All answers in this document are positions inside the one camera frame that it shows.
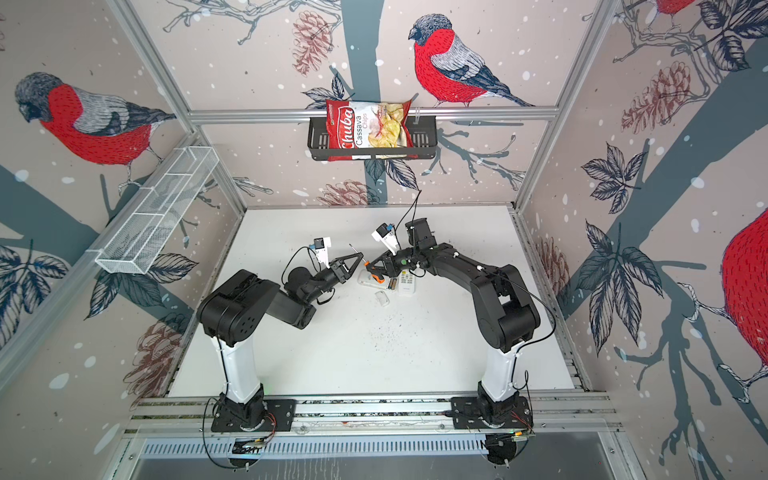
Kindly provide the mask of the white remote control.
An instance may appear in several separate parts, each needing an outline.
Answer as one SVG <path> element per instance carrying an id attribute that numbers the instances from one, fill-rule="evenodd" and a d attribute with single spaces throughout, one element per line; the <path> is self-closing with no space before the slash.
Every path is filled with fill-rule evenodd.
<path id="1" fill-rule="evenodd" d="M 379 279 L 378 277 L 370 274 L 368 271 L 362 271 L 357 277 L 357 282 L 362 286 L 371 287 L 378 290 L 397 289 L 396 279 L 388 279 L 387 277 Z"/>
<path id="2" fill-rule="evenodd" d="M 408 271 L 402 271 L 398 277 L 397 289 L 400 295 L 414 295 L 416 290 L 416 276 Z"/>

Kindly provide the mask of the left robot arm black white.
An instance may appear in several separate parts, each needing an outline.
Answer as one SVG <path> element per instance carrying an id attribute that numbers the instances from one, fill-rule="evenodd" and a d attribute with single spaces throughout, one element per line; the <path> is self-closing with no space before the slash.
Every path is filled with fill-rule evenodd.
<path id="1" fill-rule="evenodd" d="M 198 322 L 211 338 L 220 359 L 224 386 L 212 409 L 215 433 L 288 431 L 295 403 L 282 405 L 265 399 L 265 387 L 254 361 L 252 335 L 270 316 L 298 330 L 306 328 L 322 302 L 339 284 L 351 279 L 363 255 L 353 253 L 331 260 L 316 273 L 296 267 L 283 284 L 241 269 L 206 297 Z"/>

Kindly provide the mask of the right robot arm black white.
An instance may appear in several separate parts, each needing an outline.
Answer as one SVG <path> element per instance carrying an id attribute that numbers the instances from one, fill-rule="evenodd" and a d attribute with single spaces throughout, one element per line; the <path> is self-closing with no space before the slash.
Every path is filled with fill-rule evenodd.
<path id="1" fill-rule="evenodd" d="M 533 428 L 530 402 L 517 387 L 521 352 L 535 343 L 541 318 L 519 270 L 497 267 L 461 254 L 439 243 L 425 218 L 406 223 L 409 246 L 395 244 L 366 267 L 374 277 L 394 278 L 406 270 L 421 269 L 448 279 L 471 294 L 479 331 L 487 343 L 485 371 L 478 383 L 480 419 L 491 428 Z"/>

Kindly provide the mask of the red cassava chips bag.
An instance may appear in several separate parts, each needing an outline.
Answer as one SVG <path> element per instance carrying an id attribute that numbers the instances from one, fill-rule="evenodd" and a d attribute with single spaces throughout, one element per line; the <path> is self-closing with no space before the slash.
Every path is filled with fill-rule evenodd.
<path id="1" fill-rule="evenodd" d="M 412 101 L 373 103 L 326 101 L 326 131 L 331 150 L 412 147 L 406 117 Z"/>

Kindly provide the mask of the black wall basket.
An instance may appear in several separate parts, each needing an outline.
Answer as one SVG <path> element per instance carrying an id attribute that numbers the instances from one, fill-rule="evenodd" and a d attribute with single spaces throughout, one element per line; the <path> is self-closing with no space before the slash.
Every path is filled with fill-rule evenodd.
<path id="1" fill-rule="evenodd" d="M 307 148 L 315 161 L 420 160 L 437 153 L 437 123 L 434 117 L 406 117 L 378 127 L 376 120 L 312 118 Z"/>

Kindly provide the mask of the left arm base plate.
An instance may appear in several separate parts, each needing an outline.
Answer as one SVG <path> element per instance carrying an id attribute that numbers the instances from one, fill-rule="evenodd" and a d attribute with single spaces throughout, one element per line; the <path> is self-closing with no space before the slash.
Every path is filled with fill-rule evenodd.
<path id="1" fill-rule="evenodd" d="M 254 399 L 239 404 L 220 398 L 212 414 L 211 431 L 215 433 L 288 432 L 291 430 L 297 402 L 293 399 Z"/>

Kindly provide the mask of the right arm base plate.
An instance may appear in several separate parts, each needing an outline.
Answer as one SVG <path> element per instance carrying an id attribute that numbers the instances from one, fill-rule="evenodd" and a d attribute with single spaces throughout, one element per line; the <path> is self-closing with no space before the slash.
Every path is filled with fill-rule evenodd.
<path id="1" fill-rule="evenodd" d="M 531 430 L 533 412 L 528 398 L 520 394 L 493 402 L 485 397 L 453 397 L 444 415 L 455 429 Z"/>

